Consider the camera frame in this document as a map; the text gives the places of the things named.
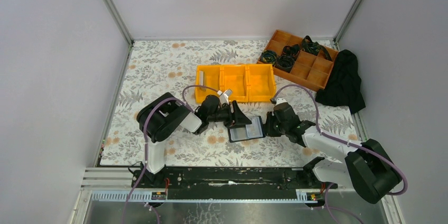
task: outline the black fabric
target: black fabric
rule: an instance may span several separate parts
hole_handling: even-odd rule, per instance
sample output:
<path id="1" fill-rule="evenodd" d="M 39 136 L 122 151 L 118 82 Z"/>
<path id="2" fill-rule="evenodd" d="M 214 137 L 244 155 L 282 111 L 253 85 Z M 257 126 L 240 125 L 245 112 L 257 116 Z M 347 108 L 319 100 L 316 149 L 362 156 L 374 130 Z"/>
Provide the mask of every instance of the black fabric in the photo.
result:
<path id="1" fill-rule="evenodd" d="M 316 101 L 329 106 L 349 106 L 352 114 L 364 109 L 361 94 L 361 78 L 358 75 L 358 59 L 349 50 L 339 52 L 326 84 L 316 94 Z"/>

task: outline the aluminum frame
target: aluminum frame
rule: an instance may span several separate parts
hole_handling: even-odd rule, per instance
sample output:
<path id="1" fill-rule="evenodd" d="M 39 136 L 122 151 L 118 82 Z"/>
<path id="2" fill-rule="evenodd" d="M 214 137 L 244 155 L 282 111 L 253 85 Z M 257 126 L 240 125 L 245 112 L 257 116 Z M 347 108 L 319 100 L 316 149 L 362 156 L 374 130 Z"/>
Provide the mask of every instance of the aluminum frame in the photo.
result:
<path id="1" fill-rule="evenodd" d="M 346 15 L 344 21 L 342 22 L 341 27 L 339 28 L 338 32 L 334 36 L 334 42 L 336 44 L 341 41 L 341 38 L 344 36 L 345 32 L 347 31 L 347 28 L 352 21 L 356 11 L 358 10 L 359 6 L 361 5 L 363 0 L 354 0 L 353 4 L 351 5 L 351 8 L 349 10 L 349 13 Z"/>
<path id="2" fill-rule="evenodd" d="M 123 38 L 126 40 L 126 42 L 129 45 L 131 45 L 134 42 L 134 40 L 133 40 L 131 34 L 129 33 L 129 30 L 127 29 L 126 24 L 124 23 L 122 17 L 120 16 L 114 2 L 112 0 L 103 0 L 103 1 L 104 1 L 104 4 L 106 4 L 106 7 L 109 10 L 109 13 L 111 14 L 115 23 L 117 24 L 118 29 L 120 29 L 120 32 L 122 33 Z"/>

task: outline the floral tablecloth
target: floral tablecloth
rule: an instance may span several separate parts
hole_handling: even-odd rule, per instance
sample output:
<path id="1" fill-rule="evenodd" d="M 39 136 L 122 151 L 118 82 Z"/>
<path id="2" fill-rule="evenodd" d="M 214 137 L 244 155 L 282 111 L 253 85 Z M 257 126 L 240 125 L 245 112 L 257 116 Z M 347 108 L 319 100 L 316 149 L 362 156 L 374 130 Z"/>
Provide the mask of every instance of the floral tablecloth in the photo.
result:
<path id="1" fill-rule="evenodd" d="M 330 46 L 330 41 L 321 41 Z M 266 46 L 258 41 L 136 41 L 107 138 L 100 165 L 131 165 L 143 160 L 144 139 L 138 129 L 138 112 L 165 92 L 181 99 L 182 89 L 195 82 L 199 64 L 256 63 Z M 275 77 L 277 89 L 290 83 Z M 315 120 L 312 100 L 299 88 L 286 88 L 280 94 L 301 120 Z M 194 90 L 186 100 L 194 108 Z M 239 107 L 248 117 L 272 111 L 273 104 L 247 103 Z M 356 139 L 348 107 L 319 104 L 321 126 L 343 137 Z M 301 167 L 319 150 L 303 148 L 285 136 L 230 143 L 222 123 L 212 123 L 201 135 L 178 128 L 167 139 L 166 164 L 169 166 L 282 166 Z"/>

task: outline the white wall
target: white wall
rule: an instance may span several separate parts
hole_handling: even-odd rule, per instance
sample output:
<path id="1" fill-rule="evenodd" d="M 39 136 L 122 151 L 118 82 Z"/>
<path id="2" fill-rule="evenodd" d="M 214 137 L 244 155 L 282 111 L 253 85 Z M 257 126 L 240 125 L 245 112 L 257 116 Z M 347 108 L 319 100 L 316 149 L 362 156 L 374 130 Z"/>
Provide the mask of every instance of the white wall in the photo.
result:
<path id="1" fill-rule="evenodd" d="M 334 36 L 354 0 L 113 0 L 136 39 Z"/>
<path id="2" fill-rule="evenodd" d="M 359 59 L 362 112 L 407 175 L 407 224 L 446 223 L 447 0 L 365 0 L 340 42 Z"/>
<path id="3" fill-rule="evenodd" d="M 102 0 L 0 0 L 0 223 L 65 223 L 127 44 Z"/>

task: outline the wooden organizer box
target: wooden organizer box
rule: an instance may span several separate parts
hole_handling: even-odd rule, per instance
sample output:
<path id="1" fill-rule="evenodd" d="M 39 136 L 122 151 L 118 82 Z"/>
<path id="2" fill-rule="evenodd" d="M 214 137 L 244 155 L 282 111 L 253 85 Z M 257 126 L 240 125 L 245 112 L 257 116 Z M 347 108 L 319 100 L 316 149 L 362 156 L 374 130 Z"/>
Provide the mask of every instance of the wooden organizer box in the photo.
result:
<path id="1" fill-rule="evenodd" d="M 277 57 L 280 57 L 283 52 L 283 47 L 295 44 L 301 46 L 302 40 L 303 38 L 298 36 L 291 35 L 281 30 L 276 30 L 264 50 L 274 51 L 277 53 Z M 334 62 L 338 55 L 338 51 L 328 47 L 325 48 Z M 333 69 L 333 62 L 325 59 L 323 51 L 320 51 L 317 56 L 300 51 L 291 72 L 285 72 L 274 67 L 274 74 L 311 90 L 318 91 L 319 89 L 325 88 L 328 77 Z"/>

